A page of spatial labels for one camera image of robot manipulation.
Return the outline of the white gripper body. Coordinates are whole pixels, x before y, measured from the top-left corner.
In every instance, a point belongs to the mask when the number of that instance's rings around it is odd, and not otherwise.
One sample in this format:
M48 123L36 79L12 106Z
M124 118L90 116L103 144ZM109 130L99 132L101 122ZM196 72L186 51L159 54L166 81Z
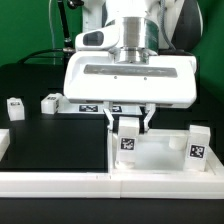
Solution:
M188 108L196 100L196 58L159 55L145 48L139 32L102 28L81 33L75 50L63 86L71 102Z

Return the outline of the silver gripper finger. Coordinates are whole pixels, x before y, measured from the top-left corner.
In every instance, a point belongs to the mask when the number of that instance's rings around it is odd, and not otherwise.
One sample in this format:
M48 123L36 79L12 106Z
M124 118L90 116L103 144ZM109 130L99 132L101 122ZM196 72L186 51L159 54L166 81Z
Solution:
M144 106L144 120L143 120L143 125L144 125L144 131L147 132L149 130L149 122L152 119L155 111L156 111L156 105L155 104L151 104L151 103L147 103Z
M108 124L108 129L110 131L113 130L113 124L114 124L114 117L112 115L112 108L113 108L113 103L112 102L109 102L109 101L104 101L103 102L103 111L109 121L109 124Z

